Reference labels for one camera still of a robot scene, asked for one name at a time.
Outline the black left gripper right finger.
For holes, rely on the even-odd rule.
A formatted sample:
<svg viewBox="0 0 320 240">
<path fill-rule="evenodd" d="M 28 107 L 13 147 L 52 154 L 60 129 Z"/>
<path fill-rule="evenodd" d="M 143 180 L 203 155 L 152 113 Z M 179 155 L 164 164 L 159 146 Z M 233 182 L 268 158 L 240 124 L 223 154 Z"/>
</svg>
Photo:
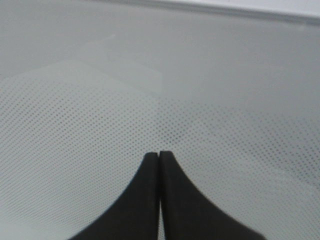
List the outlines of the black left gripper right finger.
<svg viewBox="0 0 320 240">
<path fill-rule="evenodd" d="M 161 208 L 167 240 L 263 240 L 209 201 L 184 173 L 171 151 L 159 154 Z"/>
</svg>

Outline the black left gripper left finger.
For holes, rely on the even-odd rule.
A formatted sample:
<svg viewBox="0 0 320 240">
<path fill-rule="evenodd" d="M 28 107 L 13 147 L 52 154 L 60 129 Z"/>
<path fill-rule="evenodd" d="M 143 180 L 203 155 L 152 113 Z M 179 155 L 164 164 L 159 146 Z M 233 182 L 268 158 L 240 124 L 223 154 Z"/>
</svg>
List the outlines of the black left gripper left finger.
<svg viewBox="0 0 320 240">
<path fill-rule="evenodd" d="M 148 152 L 123 193 L 72 240 L 157 240 L 160 213 L 160 168 Z"/>
</svg>

